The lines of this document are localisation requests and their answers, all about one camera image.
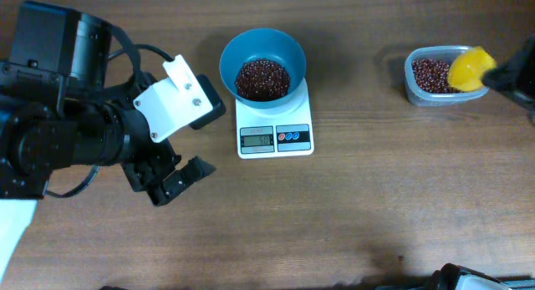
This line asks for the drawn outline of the yellow measuring scoop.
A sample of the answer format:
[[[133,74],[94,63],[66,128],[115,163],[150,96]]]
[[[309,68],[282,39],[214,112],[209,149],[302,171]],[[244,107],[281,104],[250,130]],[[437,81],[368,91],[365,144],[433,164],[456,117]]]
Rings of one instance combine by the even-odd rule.
[[[496,60],[485,49],[469,48],[451,64],[447,82],[461,92],[473,92],[483,86],[484,74],[496,67]]]

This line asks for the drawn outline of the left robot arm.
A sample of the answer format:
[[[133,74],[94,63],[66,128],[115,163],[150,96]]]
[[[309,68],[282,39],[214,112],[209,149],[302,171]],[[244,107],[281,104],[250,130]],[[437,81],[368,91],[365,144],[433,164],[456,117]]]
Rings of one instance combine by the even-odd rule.
[[[1,62],[1,265],[7,267],[54,171],[88,175],[120,165],[133,191],[163,206],[209,176],[199,157],[181,163],[170,137],[221,117],[225,105],[203,74],[163,55],[166,76],[141,68],[141,44],[101,18],[47,3],[21,4],[10,56]]]

